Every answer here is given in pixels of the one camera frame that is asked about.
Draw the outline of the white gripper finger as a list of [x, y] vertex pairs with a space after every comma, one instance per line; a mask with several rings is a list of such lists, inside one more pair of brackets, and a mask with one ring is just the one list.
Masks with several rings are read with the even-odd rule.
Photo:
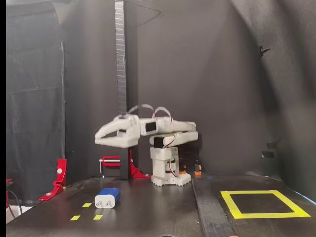
[[126, 119], [113, 120], [110, 123], [102, 126], [95, 134], [95, 139], [101, 139], [107, 134], [118, 131], [120, 129], [126, 129]]
[[108, 137], [108, 138], [101, 138], [95, 139], [95, 144], [97, 145], [105, 145], [110, 147], [117, 147], [117, 148], [129, 148], [138, 145], [137, 138], [126, 138], [126, 137]]

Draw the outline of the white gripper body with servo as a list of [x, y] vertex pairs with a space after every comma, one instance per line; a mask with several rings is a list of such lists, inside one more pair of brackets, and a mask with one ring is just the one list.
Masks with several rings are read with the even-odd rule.
[[124, 122], [123, 128], [118, 130], [118, 136], [140, 137], [140, 122], [137, 115], [120, 115], [118, 119]]

